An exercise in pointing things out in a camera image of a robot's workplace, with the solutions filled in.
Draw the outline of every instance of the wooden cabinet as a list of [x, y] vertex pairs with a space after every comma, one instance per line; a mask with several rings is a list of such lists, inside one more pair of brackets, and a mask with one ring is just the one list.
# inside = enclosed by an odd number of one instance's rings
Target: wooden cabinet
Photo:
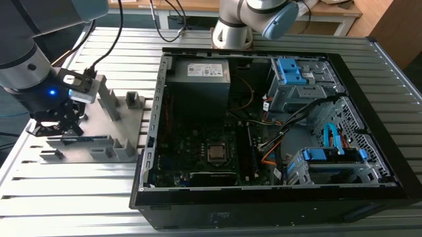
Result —
[[404, 69], [422, 51], [422, 1], [356, 0], [364, 16], [349, 36], [373, 36]]

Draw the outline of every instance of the blue plastic latch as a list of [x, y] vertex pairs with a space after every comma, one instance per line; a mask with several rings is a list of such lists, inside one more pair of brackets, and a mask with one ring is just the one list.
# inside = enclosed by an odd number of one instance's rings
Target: blue plastic latch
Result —
[[309, 151], [305, 150], [302, 153], [304, 153], [305, 160], [310, 160], [310, 159], [312, 159], [312, 156], [310, 156]]
[[285, 77], [286, 85], [306, 85], [308, 81], [301, 74], [301, 67], [293, 58], [280, 58], [278, 68]]
[[367, 161], [369, 159], [369, 154], [368, 154], [367, 150], [361, 149], [360, 154], [363, 156], [364, 161]]
[[305, 160], [328, 160], [324, 149], [306, 149], [304, 151]]

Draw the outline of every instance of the power supply label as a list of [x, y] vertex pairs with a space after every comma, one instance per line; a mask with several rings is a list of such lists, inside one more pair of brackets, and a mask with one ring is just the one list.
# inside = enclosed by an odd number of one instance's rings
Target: power supply label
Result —
[[188, 66], [188, 76], [189, 77], [222, 77], [224, 65], [193, 63]]

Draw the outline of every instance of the orange cable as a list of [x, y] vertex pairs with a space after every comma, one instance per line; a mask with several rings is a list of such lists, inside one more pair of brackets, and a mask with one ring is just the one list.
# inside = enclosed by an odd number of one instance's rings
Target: orange cable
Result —
[[270, 149], [270, 151], [268, 152], [268, 154], [264, 156], [264, 159], [262, 159], [262, 163], [264, 163], [264, 164], [277, 165], [276, 162], [268, 161], [266, 158], [270, 156], [272, 152], [274, 151], [274, 149], [278, 147], [278, 145], [280, 145], [281, 143], [282, 143], [282, 140], [278, 141], [278, 143], [273, 146], [273, 148]]
[[245, 109], [246, 107], [249, 107], [249, 105], [252, 104], [252, 102], [254, 100], [254, 89], [252, 88], [252, 85], [248, 83], [248, 81], [242, 77], [240, 77], [237, 75], [232, 75], [232, 76], [238, 78], [238, 79], [241, 79], [244, 81], [245, 85], [249, 87], [249, 89], [252, 91], [252, 99], [250, 99], [249, 103], [245, 106], [240, 107], [240, 108], [230, 109], [232, 111], [234, 111], [234, 110], [241, 110], [241, 109]]

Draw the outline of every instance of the motherboard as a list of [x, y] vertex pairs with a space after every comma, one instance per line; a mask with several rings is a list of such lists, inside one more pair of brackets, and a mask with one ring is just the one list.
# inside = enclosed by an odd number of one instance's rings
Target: motherboard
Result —
[[158, 187], [270, 185], [261, 169], [262, 125], [178, 123], [158, 155]]

